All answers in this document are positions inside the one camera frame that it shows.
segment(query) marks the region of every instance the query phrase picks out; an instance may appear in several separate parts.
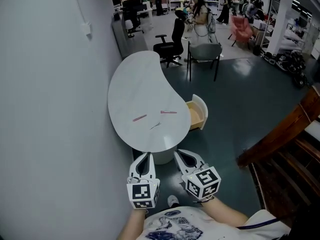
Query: black office chair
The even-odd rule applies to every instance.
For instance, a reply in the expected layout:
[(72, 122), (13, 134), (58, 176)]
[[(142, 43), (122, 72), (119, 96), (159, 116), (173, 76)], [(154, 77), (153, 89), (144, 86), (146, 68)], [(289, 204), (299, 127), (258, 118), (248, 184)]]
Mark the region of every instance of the black office chair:
[(163, 43), (157, 43), (153, 46), (153, 51), (160, 55), (160, 58), (163, 60), (160, 63), (166, 62), (166, 67), (169, 67), (170, 63), (174, 63), (182, 66), (179, 62), (176, 62), (174, 59), (181, 59), (180, 55), (184, 52), (184, 48), (181, 43), (181, 38), (185, 30), (185, 24), (182, 20), (176, 18), (174, 22), (174, 29), (172, 32), (172, 41), (166, 42), (166, 34), (156, 35), (156, 38), (161, 38)]

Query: black cable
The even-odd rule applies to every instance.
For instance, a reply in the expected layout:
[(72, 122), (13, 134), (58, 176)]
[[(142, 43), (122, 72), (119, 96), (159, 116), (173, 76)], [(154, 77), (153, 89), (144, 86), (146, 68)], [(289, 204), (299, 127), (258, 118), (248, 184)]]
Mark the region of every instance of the black cable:
[(294, 212), (294, 213), (291, 213), (291, 214), (288, 214), (288, 215), (284, 215), (284, 216), (281, 216), (279, 218), (273, 218), (273, 219), (270, 219), (270, 220), (267, 220), (265, 222), (261, 222), (261, 223), (258, 223), (258, 224), (247, 225), (247, 226), (237, 226), (236, 228), (239, 229), (239, 230), (252, 230), (252, 229), (256, 229), (256, 228), (261, 228), (263, 226), (267, 226), (267, 225), (279, 222), (281, 220), (290, 218), (290, 217), (292, 217), (292, 216), (294, 216), (296, 214), (297, 213)]

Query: white pillar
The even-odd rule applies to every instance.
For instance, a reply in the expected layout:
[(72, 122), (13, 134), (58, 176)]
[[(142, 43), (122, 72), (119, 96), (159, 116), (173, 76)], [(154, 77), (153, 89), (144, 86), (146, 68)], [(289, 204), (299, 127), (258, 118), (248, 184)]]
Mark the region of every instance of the white pillar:
[(288, 18), (286, 15), (291, 11), (292, 1), (293, 0), (280, 0), (279, 12), (276, 17), (276, 22), (269, 46), (266, 50), (267, 53), (276, 55), (279, 51), (279, 47), (288, 24)]

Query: forearm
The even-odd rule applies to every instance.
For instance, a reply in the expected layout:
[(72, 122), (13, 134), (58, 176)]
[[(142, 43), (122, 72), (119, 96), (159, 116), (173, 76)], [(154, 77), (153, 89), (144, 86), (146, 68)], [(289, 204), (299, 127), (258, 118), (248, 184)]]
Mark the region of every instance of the forearm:
[(145, 216), (145, 209), (134, 209), (117, 240), (136, 240), (144, 230)]
[(218, 198), (204, 202), (202, 205), (206, 214), (219, 223), (239, 227), (244, 225), (248, 220), (246, 215), (225, 205)]

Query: wooden banister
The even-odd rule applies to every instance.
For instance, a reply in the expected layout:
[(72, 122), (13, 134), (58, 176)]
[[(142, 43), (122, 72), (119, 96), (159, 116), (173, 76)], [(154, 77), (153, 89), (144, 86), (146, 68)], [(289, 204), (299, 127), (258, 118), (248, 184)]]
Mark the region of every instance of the wooden banister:
[(291, 154), (287, 152), (278, 152), (289, 165), (295, 169), (295, 171), (308, 183), (312, 190), (320, 196), (320, 183), (317, 179)]
[(305, 139), (297, 137), (294, 142), (304, 151), (306, 151), (310, 156), (312, 156), (320, 164), (320, 151), (312, 146)]
[(237, 164), (244, 167), (271, 155), (301, 133), (319, 115), (320, 85), (315, 84), (282, 122), (237, 158)]

